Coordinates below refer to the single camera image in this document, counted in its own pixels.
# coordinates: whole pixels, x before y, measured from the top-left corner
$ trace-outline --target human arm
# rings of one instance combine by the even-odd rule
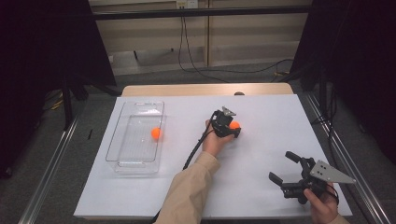
[[[333,184],[329,183],[327,191],[333,192]],[[314,224],[347,224],[338,214],[337,202],[328,193],[323,193],[318,198],[310,189],[304,190],[304,195],[311,202],[311,217]]]
[[[195,163],[175,175],[156,224],[200,223],[213,174],[220,167],[216,156],[233,139],[233,135],[219,138],[211,131],[209,126],[203,152]]]

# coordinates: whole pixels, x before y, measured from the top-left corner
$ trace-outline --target white tabletop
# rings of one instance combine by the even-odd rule
[[[160,170],[150,177],[114,173],[106,153],[124,102],[165,104],[166,121]],[[106,133],[78,202],[75,216],[85,218],[151,218],[161,208],[174,175],[205,129],[205,120],[225,105],[242,127],[238,139],[219,154],[221,168],[214,177],[204,218],[307,217],[309,203],[284,199],[279,186],[268,179],[273,172],[284,182],[301,179],[301,165],[285,157],[327,161],[297,95],[172,96],[118,98]],[[350,216],[344,194],[339,213]]]

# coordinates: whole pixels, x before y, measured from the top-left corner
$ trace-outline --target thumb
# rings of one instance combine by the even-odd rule
[[[325,212],[326,206],[323,204],[323,202],[317,197],[317,195],[312,192],[310,189],[305,189],[304,190],[304,195],[306,199],[311,202],[311,205],[315,207],[316,209],[319,210],[319,212]]]

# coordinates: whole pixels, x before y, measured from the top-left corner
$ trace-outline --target clear plastic container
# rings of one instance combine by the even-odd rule
[[[114,171],[122,175],[158,172],[163,140],[164,103],[127,102],[123,105],[106,155]],[[151,135],[155,128],[160,136]]]

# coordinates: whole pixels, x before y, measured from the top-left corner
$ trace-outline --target gray carpet floor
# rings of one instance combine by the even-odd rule
[[[275,77],[275,67],[256,73],[248,71],[262,70],[263,64],[251,64],[240,66],[226,66],[217,69],[245,71],[244,73],[209,72],[202,74],[184,72],[181,70],[143,75],[116,77],[118,89],[122,90],[127,85],[143,84],[181,84],[181,83],[220,83],[220,81],[204,76],[220,78],[232,83],[238,82],[272,82],[280,77]],[[277,67],[277,71],[287,71],[290,62],[284,62]],[[316,115],[312,111],[306,95],[314,93],[318,95],[318,88],[312,92],[303,92],[298,80],[290,83],[295,93],[300,97],[302,105],[309,120],[314,120]],[[83,112],[79,119],[73,137],[67,146],[62,162],[47,196],[42,203],[40,211],[35,218],[35,223],[134,223],[146,224],[146,220],[127,221],[87,221],[83,218],[73,217],[79,196],[84,188],[89,175],[96,152],[101,144],[106,130],[115,97],[111,97],[101,91],[87,87],[90,97],[86,102],[73,100],[73,106],[83,104]],[[380,151],[374,138],[361,131],[360,122],[348,109],[341,98],[337,99],[338,110],[333,120],[333,127],[339,134],[346,149],[353,158],[367,180],[372,191],[381,202],[385,212],[391,221],[396,221],[396,165],[392,164]],[[44,174],[48,163],[53,155],[53,150],[63,134],[64,112],[60,107],[57,110],[48,110],[41,118],[40,125],[25,151],[17,160],[14,174],[10,179],[0,180],[0,223],[18,223],[30,198],[32,197],[41,176]],[[325,154],[332,165],[340,165],[339,169],[345,171],[342,163],[336,159],[332,161],[329,150],[327,135],[320,125],[312,126]],[[370,211],[365,208],[364,201],[352,186],[349,189],[342,187],[346,199],[354,214],[347,219],[351,223],[375,223]],[[202,223],[310,223],[309,218],[298,220],[203,220]]]

